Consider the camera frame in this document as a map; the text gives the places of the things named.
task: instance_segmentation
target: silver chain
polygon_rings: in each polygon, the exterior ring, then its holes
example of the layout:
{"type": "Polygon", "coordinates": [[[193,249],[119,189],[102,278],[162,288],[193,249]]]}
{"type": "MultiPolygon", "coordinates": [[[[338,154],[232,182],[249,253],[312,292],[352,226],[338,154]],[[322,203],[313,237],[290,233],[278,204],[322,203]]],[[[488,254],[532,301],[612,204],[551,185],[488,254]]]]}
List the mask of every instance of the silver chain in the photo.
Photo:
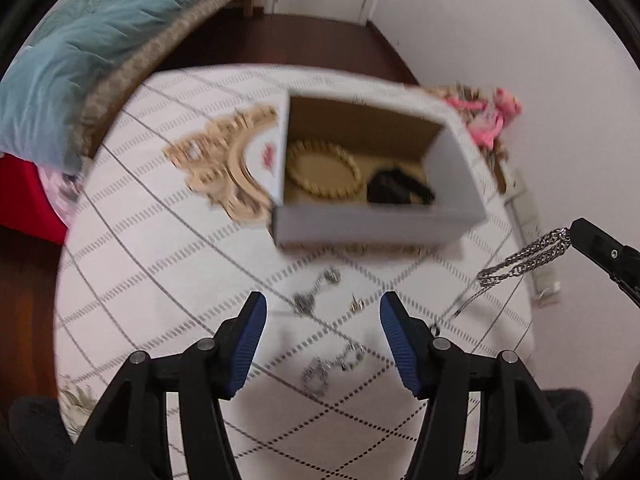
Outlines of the silver chain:
{"type": "MultiPolygon", "coordinates": [[[[508,256],[503,262],[493,267],[487,267],[486,269],[481,270],[476,275],[476,280],[482,288],[460,305],[460,307],[451,316],[451,319],[458,317],[467,305],[479,296],[482,296],[486,291],[492,288],[492,286],[498,285],[498,283],[501,283],[508,278],[522,276],[527,272],[531,272],[538,267],[552,262],[556,258],[562,256],[569,247],[571,247],[569,229],[567,227],[561,227],[543,235],[535,242],[530,243],[518,252],[508,256]],[[511,269],[508,270],[508,272],[496,274],[498,270],[506,267],[511,267],[511,269]]],[[[432,325],[431,331],[432,333],[439,331],[437,323],[432,325]]]]}

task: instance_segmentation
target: white tablecloth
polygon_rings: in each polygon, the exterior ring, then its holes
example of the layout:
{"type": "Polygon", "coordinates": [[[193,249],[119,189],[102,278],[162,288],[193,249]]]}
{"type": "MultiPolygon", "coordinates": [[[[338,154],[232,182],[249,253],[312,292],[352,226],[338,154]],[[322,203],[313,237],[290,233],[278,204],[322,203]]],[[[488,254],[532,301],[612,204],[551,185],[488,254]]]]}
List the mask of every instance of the white tablecloth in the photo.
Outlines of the white tablecloth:
{"type": "MultiPolygon", "coordinates": [[[[530,302],[521,281],[503,282],[447,322],[457,302],[478,290],[472,281],[478,270],[517,250],[491,176],[466,139],[490,219],[420,256],[282,253],[263,224],[234,223],[193,194],[184,172],[162,154],[167,142],[210,118],[287,88],[350,89],[363,100],[401,100],[418,113],[428,99],[382,80],[276,66],[190,69],[146,81],[98,153],[60,262],[56,367],[72,436],[135,349],[152,357],[182,352],[235,316],[251,290],[267,297],[267,323],[248,381],[222,402],[245,480],[404,475],[426,403],[402,387],[380,327],[378,303],[386,290],[395,290],[412,316],[443,317],[442,335],[466,351],[531,355],[530,302]],[[310,289],[328,266],[340,270],[340,284],[318,295],[313,319],[296,316],[293,294],[310,289]],[[352,295],[366,305],[359,314],[350,312],[352,295]],[[326,396],[304,395],[302,370],[315,356],[335,357],[348,340],[367,349],[363,362],[351,372],[332,372],[326,396]]],[[[474,458],[478,402],[470,397],[463,464],[474,458]]],[[[174,477],[186,478],[177,397],[170,395],[168,404],[174,477]]]]}

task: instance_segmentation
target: white box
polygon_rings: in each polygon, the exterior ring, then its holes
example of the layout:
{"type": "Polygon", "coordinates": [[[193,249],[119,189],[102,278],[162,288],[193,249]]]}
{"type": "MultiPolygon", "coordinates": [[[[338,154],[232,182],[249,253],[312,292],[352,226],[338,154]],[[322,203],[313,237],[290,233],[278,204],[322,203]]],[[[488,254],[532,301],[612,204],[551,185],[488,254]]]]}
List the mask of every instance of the white box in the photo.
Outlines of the white box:
{"type": "MultiPolygon", "coordinates": [[[[464,124],[437,99],[422,99],[418,107],[384,97],[363,104],[349,92],[305,91],[268,103],[276,110],[277,124],[256,133],[244,150],[244,164],[271,197],[275,243],[424,246],[457,240],[485,221],[481,192],[459,140],[468,135],[464,124]],[[323,139],[344,147],[356,158],[365,183],[374,170],[395,165],[424,172],[435,203],[371,204],[366,186],[357,200],[313,198],[285,176],[286,145],[294,139],[323,139]]],[[[321,178],[341,178],[337,166],[322,174],[320,162],[312,162],[308,168],[321,178]]],[[[327,164],[338,162],[328,159],[327,164]]]]}

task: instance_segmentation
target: red logo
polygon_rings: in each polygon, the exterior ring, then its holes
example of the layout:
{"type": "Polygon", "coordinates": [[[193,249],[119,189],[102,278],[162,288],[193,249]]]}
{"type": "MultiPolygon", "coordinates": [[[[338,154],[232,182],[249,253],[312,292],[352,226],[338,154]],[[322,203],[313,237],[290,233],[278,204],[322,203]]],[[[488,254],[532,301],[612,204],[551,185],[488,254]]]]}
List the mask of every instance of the red logo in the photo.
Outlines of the red logo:
{"type": "Polygon", "coordinates": [[[267,142],[262,149],[262,167],[273,174],[273,161],[276,155],[274,142],[267,142]]]}

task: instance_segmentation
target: metal screw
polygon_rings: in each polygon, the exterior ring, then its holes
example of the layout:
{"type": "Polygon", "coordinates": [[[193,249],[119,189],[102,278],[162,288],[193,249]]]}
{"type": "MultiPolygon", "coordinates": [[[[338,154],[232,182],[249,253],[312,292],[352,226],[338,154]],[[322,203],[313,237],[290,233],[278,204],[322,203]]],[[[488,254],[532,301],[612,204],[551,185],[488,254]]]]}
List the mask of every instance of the metal screw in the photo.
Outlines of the metal screw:
{"type": "Polygon", "coordinates": [[[141,362],[144,362],[145,359],[146,352],[143,352],[142,350],[137,350],[129,356],[129,361],[135,365],[139,365],[141,362]]]}
{"type": "Polygon", "coordinates": [[[451,348],[451,341],[446,337],[437,337],[433,340],[433,347],[438,350],[449,350],[449,348],[451,348]]]}
{"type": "Polygon", "coordinates": [[[505,350],[502,352],[502,358],[510,364],[517,363],[519,359],[518,354],[513,350],[505,350]]]}
{"type": "Polygon", "coordinates": [[[204,339],[201,339],[200,341],[198,341],[196,343],[196,346],[198,347],[198,350],[211,350],[214,346],[216,345],[216,342],[213,341],[212,338],[210,337],[206,337],[204,339]]]}

